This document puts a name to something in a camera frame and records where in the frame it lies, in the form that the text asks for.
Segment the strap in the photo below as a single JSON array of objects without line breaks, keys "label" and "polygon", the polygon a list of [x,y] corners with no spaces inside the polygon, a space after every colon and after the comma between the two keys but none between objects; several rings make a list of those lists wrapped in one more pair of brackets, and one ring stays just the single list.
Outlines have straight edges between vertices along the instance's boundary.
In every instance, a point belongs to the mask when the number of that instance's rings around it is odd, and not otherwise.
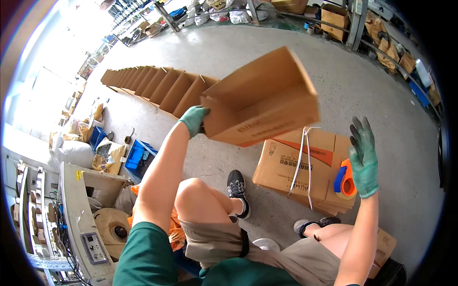
[{"label": "strap", "polygon": [[250,241],[248,240],[248,233],[243,228],[240,229],[240,234],[242,236],[242,251],[240,252],[239,257],[245,257],[250,251]]}]

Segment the white plastic strap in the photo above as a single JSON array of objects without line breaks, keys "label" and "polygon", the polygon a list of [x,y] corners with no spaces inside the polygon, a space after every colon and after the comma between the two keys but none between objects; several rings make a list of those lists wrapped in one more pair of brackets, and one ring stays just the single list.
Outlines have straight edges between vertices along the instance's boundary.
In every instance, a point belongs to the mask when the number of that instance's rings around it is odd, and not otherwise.
[{"label": "white plastic strap", "polygon": [[312,172],[311,172],[311,165],[310,165],[309,131],[310,129],[313,129],[313,128],[321,128],[321,127],[309,127],[307,131],[305,130],[305,127],[304,127],[304,129],[302,130],[302,140],[300,141],[299,158],[297,159],[296,172],[294,173],[293,182],[288,192],[288,195],[290,195],[293,192],[294,184],[296,183],[296,177],[297,177],[297,173],[299,172],[299,167],[300,167],[300,160],[302,158],[302,147],[304,147],[304,136],[305,136],[307,138],[307,157],[308,157],[308,163],[309,163],[309,184],[307,188],[309,190],[308,196],[309,196],[309,204],[310,204],[311,209],[313,209],[313,206],[312,206],[312,200],[310,198]]}]

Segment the control panel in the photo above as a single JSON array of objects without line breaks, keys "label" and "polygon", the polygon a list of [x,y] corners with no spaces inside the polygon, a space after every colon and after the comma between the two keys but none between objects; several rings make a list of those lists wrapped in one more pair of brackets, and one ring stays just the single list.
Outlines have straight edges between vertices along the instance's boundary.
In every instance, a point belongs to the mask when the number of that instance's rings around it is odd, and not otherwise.
[{"label": "control panel", "polygon": [[95,232],[83,233],[81,238],[91,264],[99,264],[108,261],[104,248]]}]

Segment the hand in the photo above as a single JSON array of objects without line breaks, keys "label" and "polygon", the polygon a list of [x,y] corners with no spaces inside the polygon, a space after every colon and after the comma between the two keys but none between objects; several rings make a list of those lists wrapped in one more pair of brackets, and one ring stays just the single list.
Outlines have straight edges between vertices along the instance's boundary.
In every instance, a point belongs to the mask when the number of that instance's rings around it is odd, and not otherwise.
[{"label": "hand", "polygon": [[201,123],[205,115],[210,113],[209,108],[202,107],[202,105],[196,105],[190,107],[185,114],[178,120],[183,122],[189,129],[190,138],[196,136],[198,133],[203,133]]},{"label": "hand", "polygon": [[350,131],[353,134],[350,137],[352,146],[349,149],[353,183],[361,198],[369,198],[379,189],[374,134],[366,116],[363,117],[362,123],[353,116]]}]

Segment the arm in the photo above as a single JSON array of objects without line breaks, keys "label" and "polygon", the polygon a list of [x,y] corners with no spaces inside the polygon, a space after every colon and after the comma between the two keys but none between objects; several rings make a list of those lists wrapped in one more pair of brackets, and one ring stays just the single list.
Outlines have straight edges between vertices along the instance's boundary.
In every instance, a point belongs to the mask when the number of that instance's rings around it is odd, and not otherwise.
[{"label": "arm", "polygon": [[178,120],[148,167],[135,201],[132,226],[148,221],[169,233],[170,215],[182,180],[188,141],[200,132],[209,109],[193,106]]},{"label": "arm", "polygon": [[378,231],[378,159],[371,126],[353,117],[349,150],[353,182],[361,197],[356,222],[340,261],[334,285],[363,285],[374,262]]}]

